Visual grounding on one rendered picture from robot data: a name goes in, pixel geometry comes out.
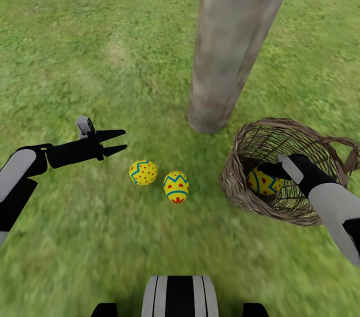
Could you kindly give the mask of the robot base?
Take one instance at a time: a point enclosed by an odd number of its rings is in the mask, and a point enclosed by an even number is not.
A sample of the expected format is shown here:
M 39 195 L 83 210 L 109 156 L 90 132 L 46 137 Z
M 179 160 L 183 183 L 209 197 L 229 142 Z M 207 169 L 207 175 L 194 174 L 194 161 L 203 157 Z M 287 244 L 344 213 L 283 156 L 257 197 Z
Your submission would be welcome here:
M 118 317 L 116 303 L 100 303 L 91 317 Z M 264 306 L 259 302 L 248 302 L 243 305 L 242 317 L 269 317 Z

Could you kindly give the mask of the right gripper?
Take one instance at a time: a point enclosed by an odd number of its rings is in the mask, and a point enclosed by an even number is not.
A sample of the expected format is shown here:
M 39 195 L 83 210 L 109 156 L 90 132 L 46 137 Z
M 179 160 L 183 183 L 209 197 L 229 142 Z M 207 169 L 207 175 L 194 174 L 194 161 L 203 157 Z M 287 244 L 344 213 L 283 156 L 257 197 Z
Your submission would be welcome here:
M 281 178 L 286 182 L 291 182 L 292 178 L 290 176 L 285 177 L 280 174 L 280 172 L 278 171 L 278 165 L 279 163 L 265 161 L 263 164 L 257 166 L 257 170 L 262 171 L 263 174 L 273 176 L 276 178 Z

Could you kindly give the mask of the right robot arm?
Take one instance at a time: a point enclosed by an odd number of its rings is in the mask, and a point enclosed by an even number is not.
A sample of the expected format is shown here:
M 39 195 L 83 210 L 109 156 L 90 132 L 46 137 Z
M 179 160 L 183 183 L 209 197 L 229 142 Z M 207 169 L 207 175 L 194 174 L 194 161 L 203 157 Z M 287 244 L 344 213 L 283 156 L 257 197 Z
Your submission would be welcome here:
M 360 266 L 360 198 L 305 155 L 278 152 L 257 166 L 263 174 L 293 182 L 319 215 L 341 253 Z

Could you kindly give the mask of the easter egg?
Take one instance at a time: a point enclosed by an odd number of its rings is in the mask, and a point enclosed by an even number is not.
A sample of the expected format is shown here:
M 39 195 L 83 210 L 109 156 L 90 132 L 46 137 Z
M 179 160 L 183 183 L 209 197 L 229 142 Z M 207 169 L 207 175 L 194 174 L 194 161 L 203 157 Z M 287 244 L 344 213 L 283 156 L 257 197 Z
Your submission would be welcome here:
M 151 161 L 139 160 L 130 166 L 129 175 L 133 182 L 145 186 L 151 184 L 156 179 L 158 168 Z
M 279 197 L 279 194 L 283 192 L 283 189 L 287 188 L 287 184 L 284 183 L 282 178 L 278 178 L 275 176 L 267 175 L 263 173 L 263 171 L 258 171 L 258 166 L 254 166 L 250 168 L 248 174 L 246 174 L 246 184 L 247 187 L 252 192 L 257 192 L 264 194 L 263 198 L 270 198 L 272 195 L 275 197 Z
M 168 198 L 172 202 L 180 204 L 188 196 L 189 180 L 184 173 L 173 171 L 165 177 L 163 187 Z

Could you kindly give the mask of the wicker basket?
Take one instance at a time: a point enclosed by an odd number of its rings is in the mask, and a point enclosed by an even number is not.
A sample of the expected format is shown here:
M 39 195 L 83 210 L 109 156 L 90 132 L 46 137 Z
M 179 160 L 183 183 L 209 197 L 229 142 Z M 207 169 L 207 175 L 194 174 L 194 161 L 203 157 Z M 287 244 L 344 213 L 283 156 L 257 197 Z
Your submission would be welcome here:
M 265 130 L 263 127 L 273 129 L 261 139 L 259 133 Z M 294 131 L 288 132 L 287 129 Z M 324 137 L 320 132 L 313 130 L 310 126 L 302 124 L 300 121 L 277 117 L 264 117 L 261 120 L 246 123 L 238 129 L 220 175 L 221 188 L 233 205 L 241 207 L 249 213 L 267 216 L 270 219 L 276 219 L 303 228 L 321 226 L 324 223 L 314 207 L 311 206 L 311 203 L 307 202 L 300 205 L 301 202 L 306 201 L 307 197 L 298 189 L 296 184 L 291 182 L 288 185 L 289 191 L 283 189 L 283 193 L 285 194 L 283 199 L 287 203 L 294 201 L 292 206 L 288 206 L 288 204 L 275 205 L 274 203 L 280 199 L 279 197 L 272 195 L 272 197 L 270 196 L 265 199 L 263 198 L 265 193 L 252 192 L 253 189 L 250 191 L 251 188 L 249 189 L 247 187 L 246 174 L 248 174 L 248 171 L 246 171 L 247 165 L 245 162 L 247 161 L 259 166 L 263 165 L 264 161 L 268 161 L 268 157 L 271 156 L 274 151 L 265 143 L 270 143 L 272 141 L 270 138 L 275 133 L 277 134 L 279 132 L 278 130 L 285 135 L 285 139 L 280 142 L 282 147 L 289 140 L 295 140 L 300 146 L 290 150 L 294 155 L 301 153 L 304 156 L 306 154 L 304 151 L 306 150 L 309 155 L 308 157 L 314 165 L 319 167 L 322 165 L 323 170 L 329 176 L 332 176 L 332 178 L 338 181 L 345 189 L 349 188 L 350 180 L 347 173 L 350 172 L 349 175 L 351 176 L 354 170 L 360 169 L 359 142 L 354 139 L 352 140 L 348 136 L 333 137 L 328 135 Z M 250 132 L 253 133 L 253 135 L 248 139 L 246 136 Z M 303 135 L 306 141 L 302 139 L 300 134 Z M 252 147 L 251 144 L 255 139 L 258 142 L 262 140 L 256 145 L 256 148 L 265 152 L 259 158 L 247 151 Z M 342 162 L 336 149 L 330 144 L 335 141 L 352 148 L 345 163 Z M 322 147 L 321 150 L 320 146 Z M 292 195 L 294 191 L 297 195 Z

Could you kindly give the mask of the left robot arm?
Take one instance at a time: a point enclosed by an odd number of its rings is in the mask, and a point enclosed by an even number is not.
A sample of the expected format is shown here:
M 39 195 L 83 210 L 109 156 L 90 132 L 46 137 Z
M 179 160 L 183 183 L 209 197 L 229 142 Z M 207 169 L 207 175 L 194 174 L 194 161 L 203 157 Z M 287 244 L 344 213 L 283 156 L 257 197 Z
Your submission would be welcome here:
M 44 143 L 23 146 L 14 152 L 0 170 L 0 248 L 38 183 L 28 177 L 44 174 L 48 163 L 54 168 L 97 158 L 99 161 L 127 148 L 104 147 L 101 142 L 126 134 L 121 130 L 95 130 L 90 117 L 81 115 L 75 124 L 79 140 L 54 146 Z

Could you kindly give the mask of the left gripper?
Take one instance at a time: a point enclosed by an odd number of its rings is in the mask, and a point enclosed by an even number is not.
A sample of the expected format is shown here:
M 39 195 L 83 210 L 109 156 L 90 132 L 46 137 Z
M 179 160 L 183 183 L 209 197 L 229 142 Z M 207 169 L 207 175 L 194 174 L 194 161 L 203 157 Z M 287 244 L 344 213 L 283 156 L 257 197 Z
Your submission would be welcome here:
M 65 153 L 70 164 L 97 158 L 99 161 L 127 148 L 127 145 L 104 147 L 101 142 L 126 134 L 121 130 L 98 130 L 87 132 L 88 138 L 68 142 L 64 145 Z

